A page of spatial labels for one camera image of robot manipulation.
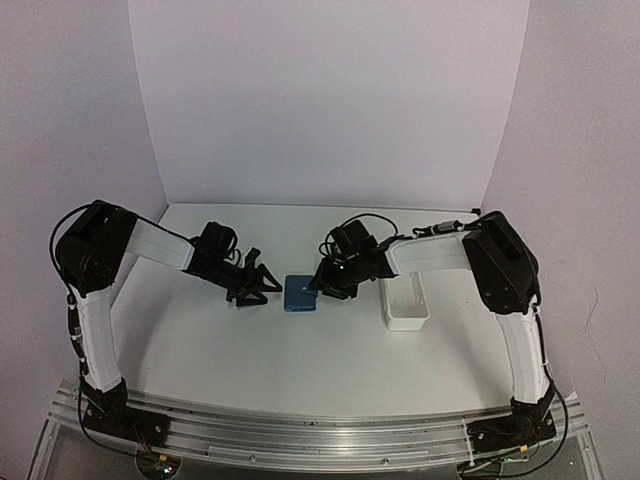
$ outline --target white wall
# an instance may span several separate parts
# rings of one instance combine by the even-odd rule
[[[0,1],[0,475],[24,478],[76,373],[54,223],[96,197],[158,216],[165,196],[124,1]]]
[[[469,209],[528,0],[131,0],[170,201]]]
[[[485,210],[541,262],[545,331],[606,478],[640,478],[640,3],[536,1]]]

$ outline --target back wall panel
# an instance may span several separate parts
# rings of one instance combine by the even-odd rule
[[[129,3],[169,201],[480,205],[528,1]]]

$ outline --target blue object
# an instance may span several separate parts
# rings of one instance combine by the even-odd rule
[[[318,292],[309,288],[312,275],[287,275],[284,280],[284,311],[314,312]]]

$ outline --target white table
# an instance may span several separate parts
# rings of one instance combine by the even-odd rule
[[[348,217],[373,211],[404,232],[468,213],[335,207],[174,204],[162,225],[186,236],[208,221],[231,226],[243,252],[284,284],[313,274],[318,244]],[[378,240],[390,227],[365,219]],[[424,275],[431,319],[420,332],[390,332],[377,283],[341,302],[320,296],[314,313],[286,313],[283,294],[237,309],[225,292],[140,259],[112,310],[129,388],[188,401],[320,416],[442,415],[507,405],[509,360],[470,272]]]

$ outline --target silver metal frame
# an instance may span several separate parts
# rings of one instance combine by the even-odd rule
[[[400,471],[465,462],[471,459],[465,425],[509,413],[504,408],[437,417],[306,417],[196,405],[135,391],[130,391],[129,403],[170,417],[166,446],[158,452],[224,465],[298,472]],[[580,402],[572,394],[567,403],[569,436],[578,437],[589,480],[601,480]],[[560,403],[554,402],[551,411],[559,437],[564,427]],[[77,389],[68,382],[56,393],[30,479],[42,478],[39,472],[46,470],[47,455],[51,454],[51,446],[46,444],[55,442],[56,425],[79,429]],[[97,433],[93,436],[134,450],[131,442]]]

